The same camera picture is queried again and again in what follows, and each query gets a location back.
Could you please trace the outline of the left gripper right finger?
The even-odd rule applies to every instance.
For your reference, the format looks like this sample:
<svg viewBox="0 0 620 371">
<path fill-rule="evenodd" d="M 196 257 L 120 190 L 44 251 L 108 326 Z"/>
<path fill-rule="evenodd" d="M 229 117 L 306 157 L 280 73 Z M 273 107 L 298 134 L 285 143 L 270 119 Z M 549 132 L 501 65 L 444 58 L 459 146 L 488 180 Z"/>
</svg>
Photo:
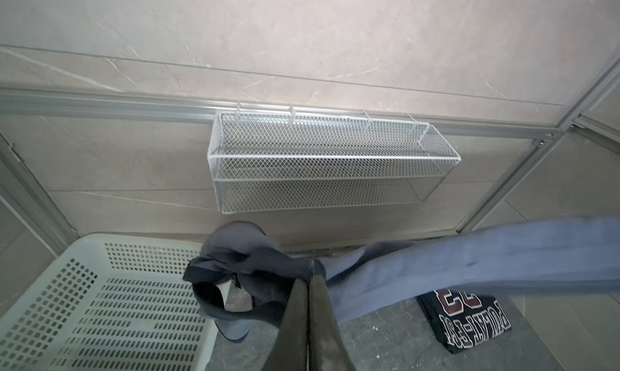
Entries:
<svg viewBox="0 0 620 371">
<path fill-rule="evenodd" d="M 308 296 L 308 369 L 355 371 L 342 341 L 323 277 L 314 276 L 310 280 Z"/>
</svg>

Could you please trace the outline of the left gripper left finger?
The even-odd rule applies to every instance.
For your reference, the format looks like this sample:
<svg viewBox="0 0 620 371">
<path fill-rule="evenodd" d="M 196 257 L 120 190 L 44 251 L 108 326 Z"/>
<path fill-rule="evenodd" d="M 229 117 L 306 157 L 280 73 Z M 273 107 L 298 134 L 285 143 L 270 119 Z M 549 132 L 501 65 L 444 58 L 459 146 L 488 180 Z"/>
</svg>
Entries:
<svg viewBox="0 0 620 371">
<path fill-rule="evenodd" d="M 308 313 L 308 285 L 296 280 L 263 370 L 305 371 L 308 368 Z"/>
</svg>

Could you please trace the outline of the grey-blue tank top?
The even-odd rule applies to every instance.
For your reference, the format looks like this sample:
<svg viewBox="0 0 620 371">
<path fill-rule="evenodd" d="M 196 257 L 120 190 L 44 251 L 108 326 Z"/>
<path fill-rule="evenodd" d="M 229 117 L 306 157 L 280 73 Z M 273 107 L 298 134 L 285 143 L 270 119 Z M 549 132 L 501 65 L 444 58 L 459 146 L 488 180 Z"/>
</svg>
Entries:
<svg viewBox="0 0 620 371">
<path fill-rule="evenodd" d="M 214 231 L 183 278 L 220 332 L 241 342 L 254 322 L 281 324 L 296 280 L 321 276 L 343 323 L 449 288 L 473 293 L 607 293 L 619 288 L 619 220 L 521 222 L 431 243 L 380 242 L 345 256 L 294 258 L 252 222 Z"/>
</svg>

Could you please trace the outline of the navy red-trimmed tank top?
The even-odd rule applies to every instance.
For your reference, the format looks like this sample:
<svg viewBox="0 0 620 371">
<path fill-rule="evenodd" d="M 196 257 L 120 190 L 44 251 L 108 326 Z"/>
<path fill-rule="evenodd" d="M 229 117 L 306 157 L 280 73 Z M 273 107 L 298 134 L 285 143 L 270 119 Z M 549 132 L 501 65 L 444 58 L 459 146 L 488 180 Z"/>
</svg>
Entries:
<svg viewBox="0 0 620 371">
<path fill-rule="evenodd" d="M 443 289 L 425 293 L 417 302 L 435 338 L 451 354 L 475 348 L 512 329 L 493 296 Z"/>
</svg>

